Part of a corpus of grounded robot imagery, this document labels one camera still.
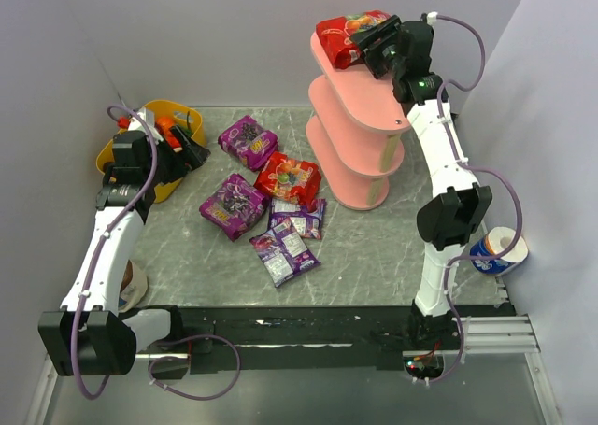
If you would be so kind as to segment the red candy bag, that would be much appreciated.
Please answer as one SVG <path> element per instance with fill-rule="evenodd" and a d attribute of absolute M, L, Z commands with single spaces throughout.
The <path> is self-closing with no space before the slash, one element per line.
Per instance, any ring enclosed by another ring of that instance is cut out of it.
<path fill-rule="evenodd" d="M 275 151 L 258 174 L 254 188 L 262 194 L 296 205 L 311 204 L 319 191 L 320 168 Z"/>
<path fill-rule="evenodd" d="M 344 70 L 358 63 L 361 52 L 350 37 L 377 26 L 390 16 L 384 11 L 371 10 L 320 21 L 316 35 L 333 68 Z"/>

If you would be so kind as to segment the purple candy bag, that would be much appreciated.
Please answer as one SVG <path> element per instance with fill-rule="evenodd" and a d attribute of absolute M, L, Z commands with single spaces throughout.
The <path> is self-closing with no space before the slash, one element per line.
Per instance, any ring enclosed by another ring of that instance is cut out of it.
<path fill-rule="evenodd" d="M 246 115 L 219 135 L 218 144 L 250 171 L 258 171 L 278 151 L 278 136 Z"/>
<path fill-rule="evenodd" d="M 234 173 L 200 205 L 199 212 L 235 241 L 261 219 L 268 206 L 266 195 Z"/>

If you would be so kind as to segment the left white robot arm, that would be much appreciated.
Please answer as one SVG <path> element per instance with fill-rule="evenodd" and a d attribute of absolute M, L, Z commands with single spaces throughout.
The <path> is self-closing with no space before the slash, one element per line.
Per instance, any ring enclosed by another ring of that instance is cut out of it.
<path fill-rule="evenodd" d="M 121 282 L 158 188 L 177 186 L 209 155 L 200 131 L 171 129 L 173 149 L 161 136 L 149 140 L 130 129 L 113 136 L 98 157 L 103 171 L 96 198 L 93 237 L 71 290 L 56 311 L 42 313 L 38 332 L 61 376 L 125 375 L 138 352 L 157 341 L 177 340 L 178 308 L 159 305 L 120 316 Z"/>

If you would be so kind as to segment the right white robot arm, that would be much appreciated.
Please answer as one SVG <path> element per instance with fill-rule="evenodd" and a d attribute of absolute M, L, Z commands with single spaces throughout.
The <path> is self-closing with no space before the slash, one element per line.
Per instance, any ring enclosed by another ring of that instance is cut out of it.
<path fill-rule="evenodd" d="M 419 346 L 457 332 L 450 308 L 457 259 L 492 200 L 491 189 L 466 167 L 445 81 L 431 69 L 436 18 L 429 13 L 401 21 L 392 15 L 350 38 L 374 78 L 392 78 L 393 97 L 419 140 L 432 182 L 432 198 L 416 217 L 424 263 L 406 329 Z"/>

